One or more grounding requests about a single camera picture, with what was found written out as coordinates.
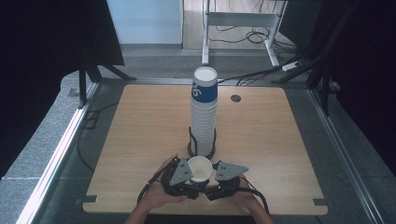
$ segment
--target human arm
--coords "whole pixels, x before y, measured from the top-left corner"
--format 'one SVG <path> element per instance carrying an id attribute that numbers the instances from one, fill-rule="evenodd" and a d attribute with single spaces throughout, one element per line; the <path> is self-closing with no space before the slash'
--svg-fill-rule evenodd
<path id="1" fill-rule="evenodd" d="M 249 189 L 248 182 L 244 175 L 240 175 L 241 183 L 240 188 Z M 265 211 L 257 198 L 249 192 L 237 191 L 231 196 L 231 199 L 242 207 L 245 207 L 253 216 L 256 224 L 274 224 L 270 215 Z"/>
<path id="2" fill-rule="evenodd" d="M 159 171 L 176 156 L 177 154 L 164 161 Z M 166 203 L 180 203 L 186 199 L 187 196 L 171 196 L 167 194 L 163 189 L 163 185 L 158 181 L 154 181 L 142 200 L 137 203 L 134 211 L 132 211 L 131 215 L 125 220 L 125 224 L 143 224 L 152 209 L 159 208 Z"/>

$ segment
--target light blue wall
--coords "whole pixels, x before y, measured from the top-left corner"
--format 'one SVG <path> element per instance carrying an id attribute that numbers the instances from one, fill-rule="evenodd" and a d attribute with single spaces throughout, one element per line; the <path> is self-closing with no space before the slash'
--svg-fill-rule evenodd
<path id="1" fill-rule="evenodd" d="M 180 44 L 181 0 L 107 0 L 120 44 Z"/>

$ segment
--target forearm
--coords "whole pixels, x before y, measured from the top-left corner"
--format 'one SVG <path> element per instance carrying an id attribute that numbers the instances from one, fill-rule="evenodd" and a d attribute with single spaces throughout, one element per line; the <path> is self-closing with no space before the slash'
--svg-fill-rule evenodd
<path id="1" fill-rule="evenodd" d="M 149 214 L 150 209 L 144 204 L 139 203 L 132 211 L 131 215 L 125 220 L 124 224 L 143 224 Z"/>
<path id="2" fill-rule="evenodd" d="M 271 219 L 270 215 L 265 211 L 265 209 L 262 207 L 262 205 L 258 201 L 253 202 L 249 207 L 247 207 L 247 210 L 253 216 L 256 224 L 274 224 L 275 223 Z"/>

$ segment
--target table top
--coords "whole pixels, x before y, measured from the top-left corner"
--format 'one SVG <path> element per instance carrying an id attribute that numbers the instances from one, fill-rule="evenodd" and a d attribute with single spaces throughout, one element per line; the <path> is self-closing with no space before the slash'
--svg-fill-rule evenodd
<path id="1" fill-rule="evenodd" d="M 231 100 L 239 95 L 241 101 Z M 110 126 L 84 203 L 87 212 L 130 213 L 140 190 L 172 154 L 188 158 L 190 85 L 127 85 Z M 247 166 L 271 214 L 325 215 L 326 205 L 285 92 L 272 87 L 219 86 L 212 163 Z M 209 185 L 217 185 L 213 179 Z M 247 215 L 230 199 L 169 203 L 156 214 Z"/>

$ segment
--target blue label on cup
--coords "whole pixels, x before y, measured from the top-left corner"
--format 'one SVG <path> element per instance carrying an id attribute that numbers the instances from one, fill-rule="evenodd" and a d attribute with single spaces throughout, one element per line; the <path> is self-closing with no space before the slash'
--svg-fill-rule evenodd
<path id="1" fill-rule="evenodd" d="M 199 103 L 213 102 L 218 98 L 218 83 L 211 87 L 202 87 L 193 82 L 191 96 Z"/>

